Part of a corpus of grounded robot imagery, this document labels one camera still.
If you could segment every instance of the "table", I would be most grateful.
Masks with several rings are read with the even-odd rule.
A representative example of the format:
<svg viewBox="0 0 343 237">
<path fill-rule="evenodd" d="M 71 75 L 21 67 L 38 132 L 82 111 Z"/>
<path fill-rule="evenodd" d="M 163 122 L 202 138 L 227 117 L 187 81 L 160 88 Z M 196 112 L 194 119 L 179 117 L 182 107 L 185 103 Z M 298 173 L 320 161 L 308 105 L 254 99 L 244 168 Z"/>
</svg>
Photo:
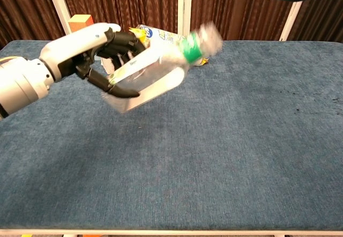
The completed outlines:
<svg viewBox="0 0 343 237">
<path fill-rule="evenodd" d="M 0 122 L 0 232 L 343 234 L 342 44 L 225 41 L 127 114 L 100 94 L 71 76 Z"/>
</svg>

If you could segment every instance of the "cable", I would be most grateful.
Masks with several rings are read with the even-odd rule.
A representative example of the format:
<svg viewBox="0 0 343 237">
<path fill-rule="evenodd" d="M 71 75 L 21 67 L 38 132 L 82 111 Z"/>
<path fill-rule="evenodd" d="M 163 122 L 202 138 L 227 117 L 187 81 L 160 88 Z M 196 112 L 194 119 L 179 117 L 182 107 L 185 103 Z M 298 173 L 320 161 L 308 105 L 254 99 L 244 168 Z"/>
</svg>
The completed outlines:
<svg viewBox="0 0 343 237">
<path fill-rule="evenodd" d="M 0 62 L 4 62 L 4 61 L 11 60 L 11 59 L 18 58 L 18 57 L 19 57 L 19 56 L 7 56 L 7 57 L 2 57 L 2 58 L 0 58 Z"/>
</svg>

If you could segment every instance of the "clear plastic bottle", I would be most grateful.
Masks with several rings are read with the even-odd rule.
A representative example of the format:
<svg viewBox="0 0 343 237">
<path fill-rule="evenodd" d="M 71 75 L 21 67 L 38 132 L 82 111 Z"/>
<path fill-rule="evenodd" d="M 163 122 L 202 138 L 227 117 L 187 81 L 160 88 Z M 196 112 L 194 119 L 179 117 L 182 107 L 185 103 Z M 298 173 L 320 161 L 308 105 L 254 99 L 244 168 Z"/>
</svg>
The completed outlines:
<svg viewBox="0 0 343 237">
<path fill-rule="evenodd" d="M 221 48 L 222 38 L 215 25 L 201 25 L 178 45 L 148 48 L 110 75 L 111 84 L 136 90 L 139 97 L 118 99 L 107 94 L 104 97 L 120 112 L 130 110 L 178 86 L 191 67 Z"/>
</svg>

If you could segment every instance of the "green bottle label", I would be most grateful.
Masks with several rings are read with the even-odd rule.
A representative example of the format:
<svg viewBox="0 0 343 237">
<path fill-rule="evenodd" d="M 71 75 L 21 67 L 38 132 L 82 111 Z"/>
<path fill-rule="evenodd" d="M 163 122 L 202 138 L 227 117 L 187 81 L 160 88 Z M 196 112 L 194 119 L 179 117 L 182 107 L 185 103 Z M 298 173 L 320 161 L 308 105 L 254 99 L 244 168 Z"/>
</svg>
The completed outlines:
<svg viewBox="0 0 343 237">
<path fill-rule="evenodd" d="M 191 33 L 186 39 L 180 41 L 178 46 L 188 63 L 193 63 L 203 56 L 195 33 Z"/>
</svg>

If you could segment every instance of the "orange block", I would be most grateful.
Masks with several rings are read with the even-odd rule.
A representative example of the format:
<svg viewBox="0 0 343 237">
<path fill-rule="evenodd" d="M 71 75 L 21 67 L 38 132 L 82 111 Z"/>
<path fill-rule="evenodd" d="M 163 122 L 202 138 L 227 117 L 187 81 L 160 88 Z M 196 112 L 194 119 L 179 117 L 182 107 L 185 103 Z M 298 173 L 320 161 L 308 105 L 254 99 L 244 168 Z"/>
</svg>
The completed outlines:
<svg viewBox="0 0 343 237">
<path fill-rule="evenodd" d="M 90 14 L 74 14 L 74 16 L 68 21 L 68 24 L 71 32 L 76 32 L 79 29 L 94 24 L 94 22 Z"/>
</svg>

